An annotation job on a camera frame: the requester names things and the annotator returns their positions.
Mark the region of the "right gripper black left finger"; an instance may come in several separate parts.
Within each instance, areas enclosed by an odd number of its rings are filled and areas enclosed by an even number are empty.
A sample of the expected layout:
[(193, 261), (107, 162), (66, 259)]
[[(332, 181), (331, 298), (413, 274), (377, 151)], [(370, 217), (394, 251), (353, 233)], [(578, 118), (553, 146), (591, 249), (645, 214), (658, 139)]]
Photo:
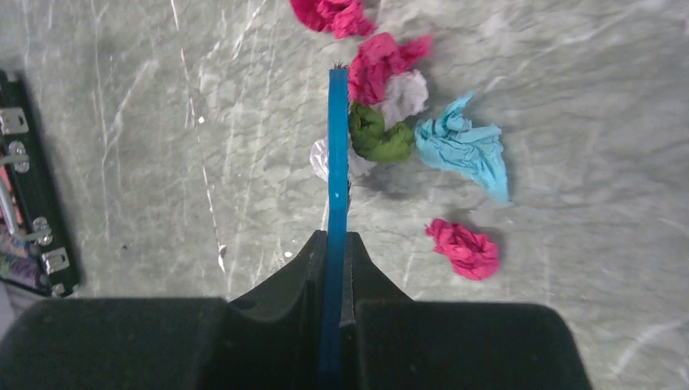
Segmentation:
[(4, 389), (314, 389), (326, 234), (233, 301), (44, 300), (1, 343)]

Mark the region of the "blue hand brush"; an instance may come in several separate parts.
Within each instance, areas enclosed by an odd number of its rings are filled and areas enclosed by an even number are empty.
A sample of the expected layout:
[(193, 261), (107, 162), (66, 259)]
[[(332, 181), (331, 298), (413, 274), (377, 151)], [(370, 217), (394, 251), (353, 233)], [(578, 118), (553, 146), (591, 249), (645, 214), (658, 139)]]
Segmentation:
[(348, 68), (337, 63), (329, 71), (328, 221), (327, 256), (323, 278), (323, 305), (318, 349), (318, 388), (341, 389), (340, 316), (347, 236), (349, 188)]

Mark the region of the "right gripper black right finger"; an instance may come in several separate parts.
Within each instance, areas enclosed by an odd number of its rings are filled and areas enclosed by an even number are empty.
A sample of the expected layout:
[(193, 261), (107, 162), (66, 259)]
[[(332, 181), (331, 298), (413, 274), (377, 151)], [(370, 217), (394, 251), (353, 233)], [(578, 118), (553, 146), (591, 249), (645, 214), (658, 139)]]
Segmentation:
[(348, 235), (345, 389), (589, 389), (563, 318), (531, 303), (415, 301)]

